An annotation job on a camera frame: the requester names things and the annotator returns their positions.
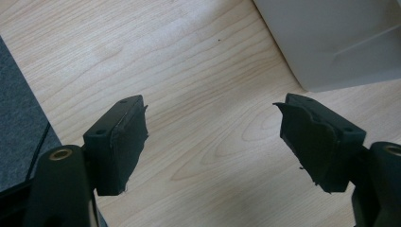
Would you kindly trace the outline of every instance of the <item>black cable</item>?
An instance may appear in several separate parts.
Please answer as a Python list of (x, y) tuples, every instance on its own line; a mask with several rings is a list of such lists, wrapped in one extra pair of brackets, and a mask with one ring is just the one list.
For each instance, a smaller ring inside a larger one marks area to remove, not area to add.
[(44, 139), (46, 138), (47, 133), (49, 132), (49, 129), (50, 129), (50, 123), (47, 121), (47, 125), (46, 125), (46, 128), (44, 129), (44, 133), (42, 134), (42, 138), (39, 141), (38, 146), (36, 146), (35, 152), (33, 153), (33, 157), (30, 162), (30, 167), (26, 174), (26, 181), (28, 181), (30, 179), (30, 174), (32, 173), (33, 167), (36, 164), (36, 160), (38, 159), (39, 152), (41, 151), (42, 145), (44, 144)]

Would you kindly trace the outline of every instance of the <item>wooden table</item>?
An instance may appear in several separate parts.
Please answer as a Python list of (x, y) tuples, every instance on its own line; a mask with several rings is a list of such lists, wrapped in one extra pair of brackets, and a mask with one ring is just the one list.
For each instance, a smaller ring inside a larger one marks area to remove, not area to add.
[(401, 80), (303, 90), (253, 1), (2, 1), (0, 34), (64, 144), (142, 94), (149, 139), (110, 226), (354, 226), (279, 138), (286, 93), (401, 143)]

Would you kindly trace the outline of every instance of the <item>wood grain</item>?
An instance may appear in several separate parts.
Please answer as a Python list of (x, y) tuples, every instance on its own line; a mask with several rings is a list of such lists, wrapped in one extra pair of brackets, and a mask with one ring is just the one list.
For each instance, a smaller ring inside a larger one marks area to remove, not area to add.
[(110, 226), (353, 226), (345, 194), (314, 186), (271, 103), (311, 96), (401, 143), (401, 81), (312, 94), (250, 0), (8, 1), (0, 34), (64, 144), (142, 94), (149, 139)]

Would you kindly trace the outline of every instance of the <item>gray carpet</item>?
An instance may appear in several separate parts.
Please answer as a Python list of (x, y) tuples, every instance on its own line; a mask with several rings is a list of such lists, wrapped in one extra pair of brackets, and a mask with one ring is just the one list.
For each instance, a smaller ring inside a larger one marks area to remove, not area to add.
[(0, 37), (0, 192), (34, 176), (37, 158), (60, 140)]

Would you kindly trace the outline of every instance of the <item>white object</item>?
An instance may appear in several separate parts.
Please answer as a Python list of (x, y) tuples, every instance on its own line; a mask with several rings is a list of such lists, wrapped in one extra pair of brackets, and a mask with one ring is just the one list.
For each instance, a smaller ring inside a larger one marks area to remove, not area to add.
[(308, 91), (401, 79), (400, 0), (254, 0)]

